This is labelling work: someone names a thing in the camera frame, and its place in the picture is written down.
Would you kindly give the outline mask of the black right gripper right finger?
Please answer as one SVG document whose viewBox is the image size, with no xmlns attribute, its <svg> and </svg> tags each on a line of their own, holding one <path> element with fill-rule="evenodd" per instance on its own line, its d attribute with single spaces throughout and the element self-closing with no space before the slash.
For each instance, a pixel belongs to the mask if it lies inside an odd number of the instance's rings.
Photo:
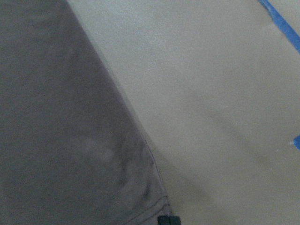
<svg viewBox="0 0 300 225">
<path fill-rule="evenodd" d="M 170 225 L 181 225 L 181 219 L 178 216 L 170 216 Z"/>
</svg>

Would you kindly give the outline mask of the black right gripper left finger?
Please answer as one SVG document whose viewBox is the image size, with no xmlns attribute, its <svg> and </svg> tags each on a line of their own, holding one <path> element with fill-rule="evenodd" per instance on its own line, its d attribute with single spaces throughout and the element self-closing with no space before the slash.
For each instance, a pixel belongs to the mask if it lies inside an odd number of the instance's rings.
<svg viewBox="0 0 300 225">
<path fill-rule="evenodd" d="M 170 217 L 169 216 L 159 216 L 157 218 L 158 225 L 170 225 Z"/>
</svg>

